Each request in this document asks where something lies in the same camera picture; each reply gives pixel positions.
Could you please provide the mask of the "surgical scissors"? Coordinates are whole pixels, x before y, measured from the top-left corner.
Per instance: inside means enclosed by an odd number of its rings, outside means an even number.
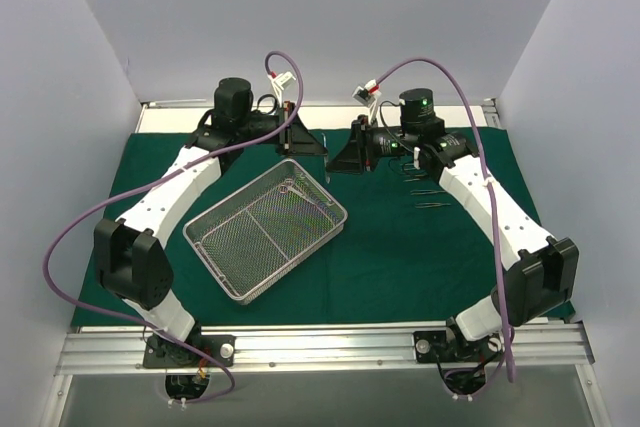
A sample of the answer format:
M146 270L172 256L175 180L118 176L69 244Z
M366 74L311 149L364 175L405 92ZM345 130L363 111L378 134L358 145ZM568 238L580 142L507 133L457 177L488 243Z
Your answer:
M333 201L329 197L325 196L322 192L316 192L313 189L308 189L306 185L298 186L297 184L282 183L278 185L277 190L281 194L295 194L313 205L333 204Z

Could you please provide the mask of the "metal mesh instrument tray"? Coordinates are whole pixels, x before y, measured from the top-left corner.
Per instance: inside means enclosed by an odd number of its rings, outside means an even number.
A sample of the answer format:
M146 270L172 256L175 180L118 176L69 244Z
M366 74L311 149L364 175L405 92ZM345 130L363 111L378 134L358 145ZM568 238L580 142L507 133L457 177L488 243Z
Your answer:
M279 184L306 185L313 205ZM187 222L183 235L226 295L247 305L342 232L347 210L293 159L285 159Z

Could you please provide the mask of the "green surgical cloth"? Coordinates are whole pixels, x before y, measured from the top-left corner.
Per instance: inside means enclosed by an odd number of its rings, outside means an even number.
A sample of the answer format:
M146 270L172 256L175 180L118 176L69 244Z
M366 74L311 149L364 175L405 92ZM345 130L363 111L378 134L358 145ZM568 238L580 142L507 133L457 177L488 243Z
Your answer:
M489 170L539 221L506 131L479 130ZM159 178L185 140L186 134L131 135L110 196ZM437 186L407 182L401 162L383 161L364 175L330 174L327 190L348 213L343 231L253 302L236 303L186 242L183 225L281 160L271 145L247 149L171 236L166 253L174 292L205 326L441 321L495 286L491 244L464 209L457 202L416 208L450 197L411 195Z

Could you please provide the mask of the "metal forceps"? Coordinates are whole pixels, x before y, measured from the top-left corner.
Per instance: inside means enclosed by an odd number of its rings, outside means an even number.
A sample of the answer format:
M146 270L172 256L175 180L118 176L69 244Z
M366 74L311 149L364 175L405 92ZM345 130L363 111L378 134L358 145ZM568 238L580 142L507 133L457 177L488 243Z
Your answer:
M330 179L330 173L329 173L329 171L327 170L327 166L328 166L328 162L329 162L329 150L328 150L328 147L327 147L327 138L326 138L325 133L324 133L324 132L322 132L322 133L321 133L321 135L322 135L322 143L323 143L323 147L324 147L324 150L325 150L324 157L323 157L323 162L324 162L324 164L323 164L323 165L324 165L324 178L325 178L325 183L328 185L328 184L330 184L330 182L331 182L331 179Z

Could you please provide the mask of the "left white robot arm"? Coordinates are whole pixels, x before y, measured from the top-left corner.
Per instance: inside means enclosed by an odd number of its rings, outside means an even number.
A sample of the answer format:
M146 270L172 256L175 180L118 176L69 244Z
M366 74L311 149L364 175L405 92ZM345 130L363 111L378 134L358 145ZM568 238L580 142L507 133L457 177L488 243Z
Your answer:
M250 83L222 79L213 106L187 137L165 174L141 200L116 220L101 220L94 230L94 265L100 286L133 308L144 325L167 339L165 352L179 366L194 364L202 342L196 321L172 291L173 270L165 246L200 195L253 145L273 144L277 153L321 156L326 148L298 118L299 104L283 93L296 82L290 73L271 73L275 109L254 108Z

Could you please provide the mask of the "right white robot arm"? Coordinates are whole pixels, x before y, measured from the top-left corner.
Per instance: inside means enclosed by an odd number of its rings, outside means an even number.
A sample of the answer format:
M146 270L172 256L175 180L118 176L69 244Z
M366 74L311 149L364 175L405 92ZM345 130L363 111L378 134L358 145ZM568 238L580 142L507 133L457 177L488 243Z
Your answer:
M328 162L327 171L363 174L382 158L408 155L499 251L495 288L454 316L443 337L450 356L467 359L479 349L480 340L521 326L571 298L579 258L575 243L556 239L536 223L491 175L477 145L446 129L431 90L400 94L400 124L394 128L382 120L375 88L359 87L354 97L369 112L352 122L346 145Z

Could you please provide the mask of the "aluminium right side rail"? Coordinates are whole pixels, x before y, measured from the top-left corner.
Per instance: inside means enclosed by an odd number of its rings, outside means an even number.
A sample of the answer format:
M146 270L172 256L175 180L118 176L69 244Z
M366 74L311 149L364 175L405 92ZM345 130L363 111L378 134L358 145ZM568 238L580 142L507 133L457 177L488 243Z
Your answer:
M502 122L497 108L495 98L486 98L481 104L486 124L495 129L503 130Z

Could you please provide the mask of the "aluminium rail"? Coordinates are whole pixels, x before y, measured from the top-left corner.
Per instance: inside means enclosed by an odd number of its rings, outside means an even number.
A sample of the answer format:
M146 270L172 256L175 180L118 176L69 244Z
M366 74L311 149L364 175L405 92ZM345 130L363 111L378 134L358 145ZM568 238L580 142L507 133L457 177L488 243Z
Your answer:
M497 108L495 98L486 98L481 104L486 124L495 129L503 130L502 122Z
M235 339L232 372L313 372L415 369L413 335L439 331L438 322L206 327ZM66 336L58 375L144 374L146 330L86 327ZM536 320L517 328L512 344L518 367L589 365L595 358L584 327Z

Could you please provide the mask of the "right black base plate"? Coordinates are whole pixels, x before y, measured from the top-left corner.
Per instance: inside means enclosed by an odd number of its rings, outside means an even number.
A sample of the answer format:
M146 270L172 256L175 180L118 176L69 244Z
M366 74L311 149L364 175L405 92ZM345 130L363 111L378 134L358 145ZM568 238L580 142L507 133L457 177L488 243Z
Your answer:
M414 331L412 337L416 361L423 364L491 362L499 359L503 352L499 335L466 341L447 329L440 329Z

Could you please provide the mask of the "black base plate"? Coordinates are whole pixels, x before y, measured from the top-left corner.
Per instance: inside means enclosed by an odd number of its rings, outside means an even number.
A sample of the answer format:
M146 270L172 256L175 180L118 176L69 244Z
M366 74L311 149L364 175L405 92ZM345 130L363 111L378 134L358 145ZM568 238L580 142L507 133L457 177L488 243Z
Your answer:
M440 329L414 331L412 337L416 361L423 364L491 362L499 359L503 352L499 335L466 341L447 329Z
M233 365L235 341L235 336L226 334L202 334L187 340L196 349L211 356L225 367ZM178 369L210 365L210 362L203 359L199 354L157 334L146 337L145 344L142 366L146 369Z

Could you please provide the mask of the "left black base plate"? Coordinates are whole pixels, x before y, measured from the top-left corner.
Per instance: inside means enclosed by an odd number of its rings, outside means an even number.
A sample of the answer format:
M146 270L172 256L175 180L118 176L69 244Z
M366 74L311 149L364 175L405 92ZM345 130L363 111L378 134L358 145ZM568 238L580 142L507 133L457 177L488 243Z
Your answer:
M211 356L225 367L233 365L235 341L235 336L226 334L202 334L187 340L196 349ZM145 344L142 366L146 369L178 369L210 365L210 362L203 359L199 354L157 334L146 337Z

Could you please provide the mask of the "aluminium front rail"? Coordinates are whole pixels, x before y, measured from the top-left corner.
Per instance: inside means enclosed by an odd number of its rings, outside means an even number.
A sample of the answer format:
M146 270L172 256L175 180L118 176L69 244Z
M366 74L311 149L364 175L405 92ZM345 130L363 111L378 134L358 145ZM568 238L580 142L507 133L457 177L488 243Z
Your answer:
M313 372L415 369L413 335L439 331L438 322L206 327L235 339L232 372ZM146 330L86 327L66 336L58 375L144 374ZM595 358L584 327L536 320L517 328L512 344L518 367L589 365Z

